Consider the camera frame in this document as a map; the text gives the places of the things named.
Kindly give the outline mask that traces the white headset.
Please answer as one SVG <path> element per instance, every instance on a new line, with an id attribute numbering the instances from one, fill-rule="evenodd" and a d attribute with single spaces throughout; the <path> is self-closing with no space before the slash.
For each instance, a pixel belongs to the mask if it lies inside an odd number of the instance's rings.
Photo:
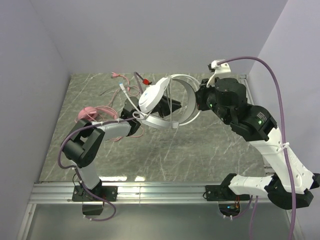
<path id="1" fill-rule="evenodd" d="M 172 93 L 173 81 L 181 84 L 187 93 L 187 106 L 184 114 L 178 121 L 164 120 L 164 117 L 172 117 L 172 113 L 179 110 L 182 105 L 165 94 Z M 127 98 L 128 107 L 123 108 L 121 119 L 133 118 L 134 120 L 155 129 L 177 129 L 192 123 L 200 115 L 197 109 L 196 91 L 200 88 L 200 82 L 187 74 L 173 74 L 161 78 L 156 84 L 150 85 L 141 94 L 137 103 L 129 97 L 125 87 L 121 83 L 120 89 Z"/>

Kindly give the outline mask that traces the pink headset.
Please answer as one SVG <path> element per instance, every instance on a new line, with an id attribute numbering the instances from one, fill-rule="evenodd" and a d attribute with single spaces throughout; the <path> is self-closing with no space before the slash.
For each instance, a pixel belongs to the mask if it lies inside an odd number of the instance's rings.
<path id="1" fill-rule="evenodd" d="M 139 89 L 137 85 L 132 85 L 131 81 L 123 74 L 111 73 L 111 78 L 122 78 L 126 81 L 125 88 L 127 90 L 127 93 L 131 97 L 137 97 L 139 94 L 142 93 L 142 90 Z M 120 90 L 115 90 L 113 92 L 113 95 L 111 97 L 111 100 L 107 105 L 99 105 L 99 106 L 86 106 L 84 107 L 78 114 L 77 117 L 74 119 L 74 122 L 76 123 L 80 119 L 89 120 L 90 122 L 96 122 L 97 120 L 103 120 L 105 121 L 105 117 L 110 117 L 113 120 L 117 119 L 119 117 L 119 113 L 113 108 L 113 104 L 115 101 L 115 98 L 119 94 Z"/>

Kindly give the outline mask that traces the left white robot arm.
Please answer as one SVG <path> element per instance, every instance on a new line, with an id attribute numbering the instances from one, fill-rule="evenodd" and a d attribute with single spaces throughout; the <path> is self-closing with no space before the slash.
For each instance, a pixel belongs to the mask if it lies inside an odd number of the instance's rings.
<path id="1" fill-rule="evenodd" d="M 101 198 L 103 184 L 94 164 L 101 143 L 105 140 L 131 137 L 140 128 L 141 121 L 149 121 L 153 113 L 158 113 L 160 119 L 163 119 L 181 107 L 180 101 L 161 96 L 155 106 L 139 114 L 139 99 L 129 97 L 120 117 L 116 119 L 101 122 L 79 119 L 61 143 L 57 157 L 58 166 L 61 169 L 74 168 L 82 189 L 92 197 Z"/>

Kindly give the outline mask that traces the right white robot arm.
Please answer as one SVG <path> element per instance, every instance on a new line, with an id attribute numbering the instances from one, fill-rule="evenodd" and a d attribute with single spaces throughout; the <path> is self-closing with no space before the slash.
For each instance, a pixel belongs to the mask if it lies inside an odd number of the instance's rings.
<path id="1" fill-rule="evenodd" d="M 286 160 L 292 171 L 296 208 L 306 208 L 320 186 L 320 175 L 308 170 L 282 140 L 282 133 L 270 112 L 248 103 L 247 89 L 235 78 L 201 81 L 195 93 L 200 111 L 212 111 L 231 130 L 256 148 L 274 170 L 271 176 L 250 177 L 228 174 L 219 186 L 206 185 L 207 201 L 248 200 L 251 196 L 268 198 L 277 207 L 292 209 L 292 189 Z"/>

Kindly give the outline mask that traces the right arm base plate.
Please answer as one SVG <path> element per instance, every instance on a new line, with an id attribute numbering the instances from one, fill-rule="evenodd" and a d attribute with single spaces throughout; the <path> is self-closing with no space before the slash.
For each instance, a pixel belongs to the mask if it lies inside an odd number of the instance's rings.
<path id="1" fill-rule="evenodd" d="M 236 200 L 236 195 L 227 186 L 222 185 L 206 185 L 202 197 L 209 202 Z"/>

